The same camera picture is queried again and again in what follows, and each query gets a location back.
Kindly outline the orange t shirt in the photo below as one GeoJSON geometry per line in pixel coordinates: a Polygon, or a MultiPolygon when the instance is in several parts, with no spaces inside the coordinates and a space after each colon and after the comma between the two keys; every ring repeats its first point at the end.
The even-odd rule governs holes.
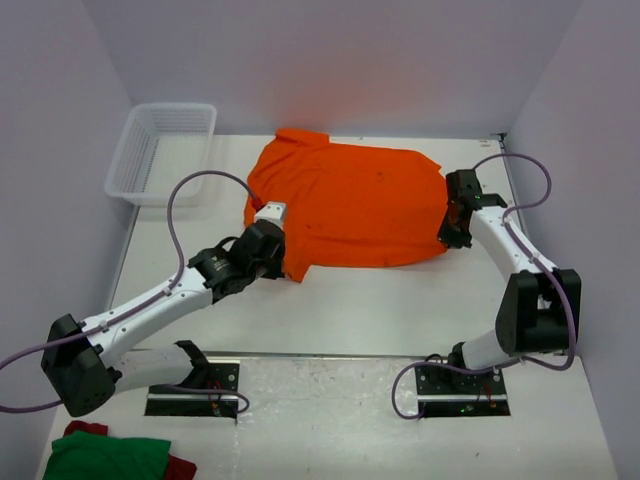
{"type": "Polygon", "coordinates": [[[280,129],[247,182],[263,202],[286,205],[284,274],[312,266],[386,268],[445,252],[437,234],[447,192],[439,164],[413,150],[331,142],[280,129]]]}

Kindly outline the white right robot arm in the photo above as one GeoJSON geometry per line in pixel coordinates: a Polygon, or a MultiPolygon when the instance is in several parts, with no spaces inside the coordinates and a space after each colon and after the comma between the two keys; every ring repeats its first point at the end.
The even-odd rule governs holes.
{"type": "Polygon", "coordinates": [[[448,249],[481,244],[506,280],[494,327],[449,354],[448,385],[467,393],[482,373],[517,362],[568,369],[577,346],[580,276],[546,258],[510,218],[513,209],[502,197],[482,190],[473,169],[445,180],[447,209],[438,240],[448,249]]]}

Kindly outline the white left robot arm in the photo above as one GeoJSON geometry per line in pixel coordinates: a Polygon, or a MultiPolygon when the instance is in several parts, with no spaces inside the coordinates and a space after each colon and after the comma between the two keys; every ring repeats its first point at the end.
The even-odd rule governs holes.
{"type": "Polygon", "coordinates": [[[188,340],[164,350],[136,350],[142,340],[193,312],[242,292],[260,278],[282,275],[284,226],[262,218],[231,248],[200,251],[164,284],[120,307],[50,327],[41,368],[68,414],[87,415],[127,390],[162,385],[195,393],[208,379],[204,354],[188,340]]]}

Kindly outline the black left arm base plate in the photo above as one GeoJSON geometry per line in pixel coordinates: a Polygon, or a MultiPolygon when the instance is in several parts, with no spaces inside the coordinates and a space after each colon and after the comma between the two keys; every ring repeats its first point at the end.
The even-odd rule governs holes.
{"type": "Polygon", "coordinates": [[[234,395],[203,394],[202,390],[238,389],[240,363],[234,360],[208,361],[205,373],[190,374],[179,384],[196,393],[176,391],[161,385],[148,390],[144,415],[147,417],[231,418],[236,420],[246,403],[234,395]]]}

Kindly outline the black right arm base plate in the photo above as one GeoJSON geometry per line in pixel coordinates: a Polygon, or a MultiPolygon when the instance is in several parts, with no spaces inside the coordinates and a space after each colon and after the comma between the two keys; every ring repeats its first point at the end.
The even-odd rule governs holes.
{"type": "Polygon", "coordinates": [[[418,410],[422,418],[510,416],[501,371],[463,375],[444,368],[415,369],[418,410]]]}

